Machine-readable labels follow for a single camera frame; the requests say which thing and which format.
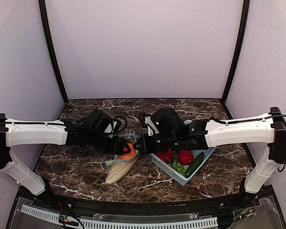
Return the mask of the orange fruit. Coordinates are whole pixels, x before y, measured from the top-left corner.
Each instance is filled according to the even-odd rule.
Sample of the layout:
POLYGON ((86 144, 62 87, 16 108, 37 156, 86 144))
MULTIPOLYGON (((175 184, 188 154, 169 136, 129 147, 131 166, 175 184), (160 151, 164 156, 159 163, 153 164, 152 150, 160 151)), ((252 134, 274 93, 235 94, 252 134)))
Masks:
POLYGON ((133 147, 132 143, 127 143, 128 147, 124 148, 124 154, 118 155, 119 160, 125 160, 125 159, 130 159, 134 156, 136 156, 137 152, 133 147))

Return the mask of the red tomato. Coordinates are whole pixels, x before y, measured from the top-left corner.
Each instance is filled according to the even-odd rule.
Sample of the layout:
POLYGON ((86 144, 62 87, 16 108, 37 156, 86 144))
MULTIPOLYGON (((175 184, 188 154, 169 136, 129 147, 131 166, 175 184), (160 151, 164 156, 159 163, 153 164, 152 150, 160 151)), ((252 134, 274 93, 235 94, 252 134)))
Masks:
POLYGON ((157 152, 156 155, 163 162, 170 163, 174 157, 174 152, 171 149, 169 149, 167 151, 157 152))

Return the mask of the clear zip top bag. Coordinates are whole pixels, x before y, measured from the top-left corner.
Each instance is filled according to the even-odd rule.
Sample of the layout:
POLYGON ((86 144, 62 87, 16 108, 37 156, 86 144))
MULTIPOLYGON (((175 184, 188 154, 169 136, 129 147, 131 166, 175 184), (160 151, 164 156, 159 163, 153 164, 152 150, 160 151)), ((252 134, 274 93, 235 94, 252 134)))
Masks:
MULTIPOLYGON (((136 142, 136 140, 137 140, 135 131, 133 131, 131 134, 128 134, 128 135, 121 135, 121 137, 124 137, 127 140, 128 143, 132 143, 132 144, 134 144, 136 142)), ((135 158, 138 159, 139 151, 136 150, 136 152, 137 152, 136 156, 134 156, 134 157, 132 157, 130 159, 125 159, 125 160, 119 160, 118 159, 118 155, 115 155, 113 160, 109 160, 109 161, 106 162, 106 166, 107 166, 108 170, 109 170, 109 166, 113 165, 115 163, 130 161, 130 160, 135 159, 135 158)))

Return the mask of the white radish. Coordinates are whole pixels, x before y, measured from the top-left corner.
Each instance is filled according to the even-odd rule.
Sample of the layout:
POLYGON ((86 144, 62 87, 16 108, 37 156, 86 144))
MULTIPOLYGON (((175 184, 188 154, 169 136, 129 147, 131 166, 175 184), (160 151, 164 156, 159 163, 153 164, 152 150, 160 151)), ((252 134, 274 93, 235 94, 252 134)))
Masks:
POLYGON ((136 161, 137 159, 135 158, 130 161, 110 165, 105 182, 107 184, 113 184, 122 179, 131 170, 136 161))

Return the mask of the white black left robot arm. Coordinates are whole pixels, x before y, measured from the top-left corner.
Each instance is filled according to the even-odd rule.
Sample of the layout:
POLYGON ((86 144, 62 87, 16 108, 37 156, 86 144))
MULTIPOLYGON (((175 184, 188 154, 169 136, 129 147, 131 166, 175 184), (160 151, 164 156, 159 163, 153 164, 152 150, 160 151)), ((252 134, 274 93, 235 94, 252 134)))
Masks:
POLYGON ((108 154, 131 152, 127 140, 118 136, 128 123, 122 116, 114 118, 95 109, 88 117, 55 121, 19 121, 0 114, 0 171, 17 184, 39 196, 51 192, 46 181, 35 174, 12 152, 13 146, 51 144, 92 146, 108 154))

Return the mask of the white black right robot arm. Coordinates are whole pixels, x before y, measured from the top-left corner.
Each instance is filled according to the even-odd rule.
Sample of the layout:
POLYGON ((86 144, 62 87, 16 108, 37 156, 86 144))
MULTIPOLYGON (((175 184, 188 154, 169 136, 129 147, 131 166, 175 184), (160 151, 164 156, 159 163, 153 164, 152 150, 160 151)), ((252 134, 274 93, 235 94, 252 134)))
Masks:
POLYGON ((134 144, 142 154, 168 149, 203 150, 230 144, 266 143, 262 158, 245 178, 244 191, 256 194, 262 185, 286 164, 286 115, 272 107, 269 113, 234 120, 191 121, 186 124, 172 108, 142 114, 140 121, 148 130, 134 144))

